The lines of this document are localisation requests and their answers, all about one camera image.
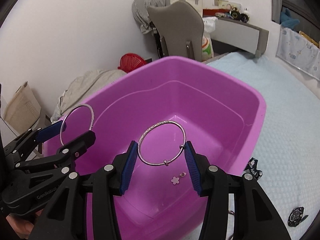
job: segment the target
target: flower charm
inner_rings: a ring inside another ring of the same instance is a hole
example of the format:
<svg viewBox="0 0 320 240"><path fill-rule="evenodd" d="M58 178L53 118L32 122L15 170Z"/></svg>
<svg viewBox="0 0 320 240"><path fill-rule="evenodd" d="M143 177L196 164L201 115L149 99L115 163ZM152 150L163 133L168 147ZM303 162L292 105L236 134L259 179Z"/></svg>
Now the flower charm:
<svg viewBox="0 0 320 240"><path fill-rule="evenodd" d="M179 184L179 178L173 177L171 182L173 183L173 185Z"/></svg>

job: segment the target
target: blue stuffed toy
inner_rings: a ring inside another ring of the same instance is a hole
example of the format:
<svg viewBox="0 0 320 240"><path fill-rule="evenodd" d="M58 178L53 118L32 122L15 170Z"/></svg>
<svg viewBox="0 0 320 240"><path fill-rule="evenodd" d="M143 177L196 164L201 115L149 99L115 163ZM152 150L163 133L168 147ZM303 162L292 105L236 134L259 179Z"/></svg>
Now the blue stuffed toy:
<svg viewBox="0 0 320 240"><path fill-rule="evenodd" d="M300 21L298 19L292 19L290 10L286 8L285 12L280 13L280 23L283 27L293 30L294 27L300 23Z"/></svg>

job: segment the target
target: striped cloth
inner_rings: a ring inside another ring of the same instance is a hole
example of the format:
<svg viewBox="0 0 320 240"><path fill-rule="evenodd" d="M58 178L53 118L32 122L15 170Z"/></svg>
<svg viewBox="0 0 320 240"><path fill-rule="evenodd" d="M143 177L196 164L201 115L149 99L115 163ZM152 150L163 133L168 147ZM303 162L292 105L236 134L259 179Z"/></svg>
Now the striped cloth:
<svg viewBox="0 0 320 240"><path fill-rule="evenodd" d="M140 30L143 34L152 31L150 27L151 20L147 12L148 6L163 7L166 5L166 0L134 0L132 4L132 14L134 19L141 24Z"/></svg>
<svg viewBox="0 0 320 240"><path fill-rule="evenodd" d="M51 117L51 122L58 121L85 98L125 74L122 70L92 70L87 71L81 77L77 77L59 97L57 106Z"/></svg>

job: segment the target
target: bed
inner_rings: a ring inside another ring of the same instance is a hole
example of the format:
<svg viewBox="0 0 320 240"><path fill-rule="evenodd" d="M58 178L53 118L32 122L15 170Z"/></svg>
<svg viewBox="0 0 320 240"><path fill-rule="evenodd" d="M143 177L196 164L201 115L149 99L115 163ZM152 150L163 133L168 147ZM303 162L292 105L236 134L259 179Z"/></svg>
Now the bed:
<svg viewBox="0 0 320 240"><path fill-rule="evenodd" d="M209 66L257 89L267 103L265 121L252 157L263 171L259 179L292 240L318 239L320 210L320 101L286 69L262 56L230 53ZM233 209L230 195L229 210ZM288 226L293 209L304 207L308 217ZM183 240L198 240L201 225ZM233 232L229 215L227 239Z"/></svg>

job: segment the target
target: human hand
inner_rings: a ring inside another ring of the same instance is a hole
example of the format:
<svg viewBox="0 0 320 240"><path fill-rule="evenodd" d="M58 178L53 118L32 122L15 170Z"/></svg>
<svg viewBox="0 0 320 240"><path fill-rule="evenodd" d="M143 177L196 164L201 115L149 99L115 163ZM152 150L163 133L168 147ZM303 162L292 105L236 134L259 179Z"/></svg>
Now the human hand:
<svg viewBox="0 0 320 240"><path fill-rule="evenodd" d="M40 216L41 212L42 210L38 211L36 216ZM29 235L34 227L31 222L11 215L7 216L7 221L21 239L29 238Z"/></svg>

